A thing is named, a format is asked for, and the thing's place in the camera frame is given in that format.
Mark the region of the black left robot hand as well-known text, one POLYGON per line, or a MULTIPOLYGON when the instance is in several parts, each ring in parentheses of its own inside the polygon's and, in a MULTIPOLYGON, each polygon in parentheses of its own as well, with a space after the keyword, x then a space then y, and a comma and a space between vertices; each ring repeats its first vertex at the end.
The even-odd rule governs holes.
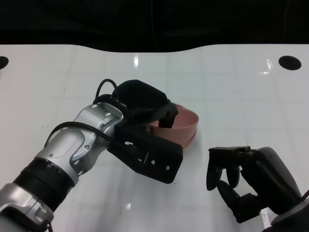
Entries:
POLYGON ((133 120, 140 123, 159 122, 161 128, 171 128, 178 109, 166 94, 140 80, 128 80, 113 91, 112 96, 126 106, 133 120))

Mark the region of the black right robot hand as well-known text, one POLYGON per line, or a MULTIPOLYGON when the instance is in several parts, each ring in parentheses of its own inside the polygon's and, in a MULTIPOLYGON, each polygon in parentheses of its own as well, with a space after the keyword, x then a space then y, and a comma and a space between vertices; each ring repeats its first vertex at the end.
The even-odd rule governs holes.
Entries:
POLYGON ((282 215, 302 202, 296 181, 271 147, 210 148, 206 187, 218 189, 238 223, 267 207, 282 215))

